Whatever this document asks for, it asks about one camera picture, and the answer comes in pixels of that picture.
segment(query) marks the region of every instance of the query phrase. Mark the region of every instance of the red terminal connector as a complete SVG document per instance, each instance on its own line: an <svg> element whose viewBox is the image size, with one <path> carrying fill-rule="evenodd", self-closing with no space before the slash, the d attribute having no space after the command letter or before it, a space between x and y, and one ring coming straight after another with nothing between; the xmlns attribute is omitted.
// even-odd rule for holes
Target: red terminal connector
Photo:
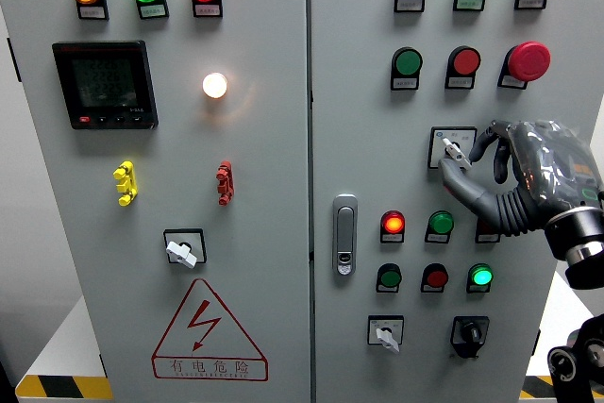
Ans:
<svg viewBox="0 0 604 403"><path fill-rule="evenodd" d="M235 194L235 186L233 184L233 172L228 160L223 160L218 167L216 172L216 179L218 180L218 205L224 207L230 203Z"/></svg>

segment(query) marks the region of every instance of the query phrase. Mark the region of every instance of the robotic arm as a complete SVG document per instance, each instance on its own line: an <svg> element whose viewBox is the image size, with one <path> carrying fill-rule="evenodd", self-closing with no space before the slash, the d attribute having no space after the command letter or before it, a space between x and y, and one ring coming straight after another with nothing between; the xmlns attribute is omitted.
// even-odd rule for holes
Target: robotic arm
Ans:
<svg viewBox="0 0 604 403"><path fill-rule="evenodd" d="M506 236L542 228L554 257L568 263L572 288L604 287L604 185L589 147L555 122L494 120L477 138L470 161L480 160L497 140L495 181L505 182L512 158L516 188L491 193L465 176L455 161L442 159L447 190Z"/></svg>

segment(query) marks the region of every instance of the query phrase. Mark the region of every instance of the red triangle warning sign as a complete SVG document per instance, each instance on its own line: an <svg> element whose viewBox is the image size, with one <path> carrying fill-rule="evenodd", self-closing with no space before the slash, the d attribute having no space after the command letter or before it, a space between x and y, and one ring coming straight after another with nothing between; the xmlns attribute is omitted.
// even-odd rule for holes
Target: red triangle warning sign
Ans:
<svg viewBox="0 0 604 403"><path fill-rule="evenodd" d="M151 360L156 378L268 380L268 360L203 278L191 284Z"/></svg>

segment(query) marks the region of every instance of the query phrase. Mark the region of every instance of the illuminated white light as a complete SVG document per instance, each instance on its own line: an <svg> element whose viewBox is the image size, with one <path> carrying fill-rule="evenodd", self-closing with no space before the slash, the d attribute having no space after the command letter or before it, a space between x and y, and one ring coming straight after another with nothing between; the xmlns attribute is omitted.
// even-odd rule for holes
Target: illuminated white light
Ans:
<svg viewBox="0 0 604 403"><path fill-rule="evenodd" d="M221 98L227 92L227 78L220 73L210 73L204 78L203 88L210 98Z"/></svg>

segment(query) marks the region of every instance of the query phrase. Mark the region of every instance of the yellow terminal connector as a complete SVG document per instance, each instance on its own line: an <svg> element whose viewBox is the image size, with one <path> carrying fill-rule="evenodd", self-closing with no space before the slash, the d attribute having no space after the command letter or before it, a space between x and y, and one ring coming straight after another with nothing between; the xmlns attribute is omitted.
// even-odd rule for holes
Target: yellow terminal connector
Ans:
<svg viewBox="0 0 604 403"><path fill-rule="evenodd" d="M139 193L134 177L134 164L129 160L125 160L113 172L113 177L118 180L115 188L118 193L123 195L118 200L121 207L127 207Z"/></svg>

